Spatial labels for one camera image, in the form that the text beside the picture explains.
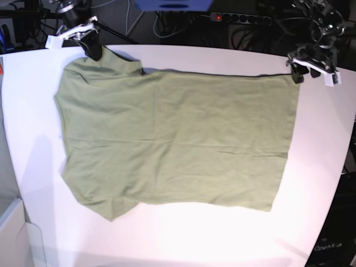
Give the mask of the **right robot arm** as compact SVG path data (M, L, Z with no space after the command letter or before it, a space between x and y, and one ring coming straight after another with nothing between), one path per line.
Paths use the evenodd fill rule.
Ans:
M62 1L56 15L63 25L53 35L47 37L46 49L59 50L64 41L73 41L81 46L85 55L94 61L102 57L102 45L99 41L97 17L92 14L91 1Z

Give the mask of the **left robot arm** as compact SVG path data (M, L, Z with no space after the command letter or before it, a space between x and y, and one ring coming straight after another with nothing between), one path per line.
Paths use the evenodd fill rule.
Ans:
M290 67L293 81L303 83L304 75L309 73L313 78L323 75L326 86L340 84L335 43L346 30L342 15L327 1L294 1L293 6L310 21L311 38L308 43L300 44L288 53L286 64Z

